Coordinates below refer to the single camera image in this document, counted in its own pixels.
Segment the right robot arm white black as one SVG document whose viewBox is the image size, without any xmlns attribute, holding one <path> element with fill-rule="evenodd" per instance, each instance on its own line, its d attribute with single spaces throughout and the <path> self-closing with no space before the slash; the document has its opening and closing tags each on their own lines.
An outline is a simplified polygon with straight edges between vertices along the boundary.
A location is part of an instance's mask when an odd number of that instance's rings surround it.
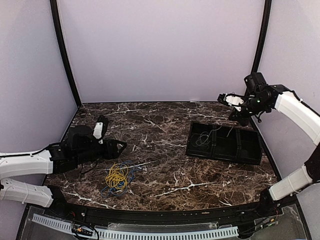
<svg viewBox="0 0 320 240">
<path fill-rule="evenodd" d="M 260 72 L 246 76 L 244 83 L 247 95 L 226 93 L 222 98 L 225 105 L 233 107 L 229 120 L 244 127 L 251 117 L 259 119 L 263 113 L 275 110 L 293 122 L 315 145 L 315 150 L 301 167 L 260 193 L 255 213 L 266 217 L 271 215 L 286 197 L 319 183 L 320 115 L 304 103 L 294 90 L 282 84 L 268 84 Z"/>
</svg>

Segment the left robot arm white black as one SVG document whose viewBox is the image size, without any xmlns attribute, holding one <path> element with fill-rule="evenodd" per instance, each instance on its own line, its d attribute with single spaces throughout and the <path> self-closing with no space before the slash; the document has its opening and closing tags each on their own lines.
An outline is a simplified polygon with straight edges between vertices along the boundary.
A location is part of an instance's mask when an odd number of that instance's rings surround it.
<svg viewBox="0 0 320 240">
<path fill-rule="evenodd" d="M 103 122 L 98 122 L 95 128 L 78 125 L 69 129 L 64 141 L 52 143 L 36 152 L 3 153 L 0 156 L 1 200 L 51 208 L 58 217 L 67 218 L 71 208 L 65 203 L 59 187 L 32 185 L 14 180 L 14 177 L 63 174 L 98 159 L 117 159 L 127 143 L 104 139 L 107 128 Z"/>
</svg>

